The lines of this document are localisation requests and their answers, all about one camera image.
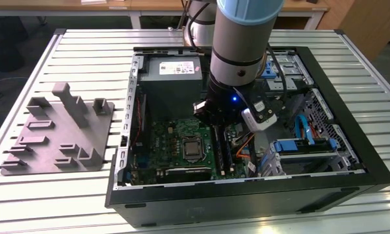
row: wooden table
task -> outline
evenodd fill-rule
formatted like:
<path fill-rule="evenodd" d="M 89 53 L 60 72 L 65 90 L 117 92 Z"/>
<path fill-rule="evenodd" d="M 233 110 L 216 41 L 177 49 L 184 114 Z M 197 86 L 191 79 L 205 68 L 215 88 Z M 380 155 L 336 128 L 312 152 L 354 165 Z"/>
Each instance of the wooden table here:
<path fill-rule="evenodd" d="M 141 28 L 140 16 L 180 16 L 183 15 L 181 0 L 132 0 L 131 18 L 133 28 Z M 317 4 L 305 0 L 285 0 L 280 17 L 308 17 L 306 30 L 317 28 L 324 13 L 330 7 L 320 0 Z"/>
<path fill-rule="evenodd" d="M 316 29 L 330 7 L 320 0 L 285 0 L 279 16 L 308 17 L 305 29 Z M 0 16 L 129 16 L 133 29 L 141 29 L 140 16 L 180 16 L 181 0 L 109 0 L 107 4 L 81 5 L 81 0 L 0 0 Z"/>

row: expansion slot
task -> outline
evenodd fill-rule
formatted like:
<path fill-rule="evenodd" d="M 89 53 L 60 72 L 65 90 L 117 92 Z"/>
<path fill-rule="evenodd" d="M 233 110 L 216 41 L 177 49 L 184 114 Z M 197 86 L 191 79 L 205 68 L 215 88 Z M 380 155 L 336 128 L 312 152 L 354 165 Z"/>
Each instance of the expansion slot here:
<path fill-rule="evenodd" d="M 224 159 L 223 159 L 223 140 L 220 136 L 223 136 L 220 134 L 220 130 L 219 127 L 215 126 L 212 128 L 212 135 L 216 137 L 212 137 L 212 143 L 213 143 L 213 149 L 215 149 L 215 155 L 216 155 L 216 167 L 217 167 L 217 173 L 220 172 L 221 175 L 225 175 L 225 171 L 224 171 Z"/>
<path fill-rule="evenodd" d="M 227 137 L 227 131 L 225 129 L 220 129 L 220 132 L 223 132 L 223 147 L 224 147 L 224 161 L 227 162 L 225 164 L 225 169 L 231 172 L 235 171 L 235 163 L 233 163 L 233 158 L 232 158 L 232 149 L 229 146 L 229 140 Z"/>

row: aluminum table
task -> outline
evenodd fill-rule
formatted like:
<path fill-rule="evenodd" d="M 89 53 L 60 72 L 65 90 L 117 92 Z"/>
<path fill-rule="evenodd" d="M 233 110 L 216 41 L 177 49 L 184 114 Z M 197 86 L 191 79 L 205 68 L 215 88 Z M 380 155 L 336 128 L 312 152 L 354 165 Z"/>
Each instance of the aluminum table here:
<path fill-rule="evenodd" d="M 115 147 L 120 142 L 125 93 L 135 46 L 181 46 L 183 33 L 168 30 L 67 30 L 52 37 L 0 129 L 4 151 L 28 117 L 31 97 L 52 102 L 56 82 L 69 82 L 87 102 L 105 97 L 116 104 L 103 170 L 87 173 L 0 175 L 0 233 L 123 233 L 136 231 L 104 207 Z M 345 35 L 334 31 L 276 30 L 273 46 L 308 46 L 390 170 L 390 86 Z M 184 233 L 390 232 L 390 187 L 361 195 L 324 213 L 285 215 L 139 231 Z"/>

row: power supply label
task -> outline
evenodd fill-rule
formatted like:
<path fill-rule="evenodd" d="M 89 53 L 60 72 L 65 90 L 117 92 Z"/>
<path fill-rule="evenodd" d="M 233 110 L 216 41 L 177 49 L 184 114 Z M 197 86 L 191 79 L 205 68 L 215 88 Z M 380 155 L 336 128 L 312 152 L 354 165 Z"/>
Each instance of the power supply label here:
<path fill-rule="evenodd" d="M 160 75 L 195 74 L 195 62 L 161 62 Z"/>

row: open computer tower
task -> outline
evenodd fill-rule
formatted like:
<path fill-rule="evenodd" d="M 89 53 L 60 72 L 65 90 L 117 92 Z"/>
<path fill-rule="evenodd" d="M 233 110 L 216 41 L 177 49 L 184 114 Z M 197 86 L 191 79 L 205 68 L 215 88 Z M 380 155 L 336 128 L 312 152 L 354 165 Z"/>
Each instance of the open computer tower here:
<path fill-rule="evenodd" d="M 310 50 L 273 50 L 283 71 L 269 56 L 256 82 L 277 97 L 284 72 L 289 101 L 277 123 L 247 143 L 243 122 L 217 136 L 193 117 L 208 55 L 189 47 L 135 48 L 105 204 L 133 227 L 320 212 L 390 185 Z"/>

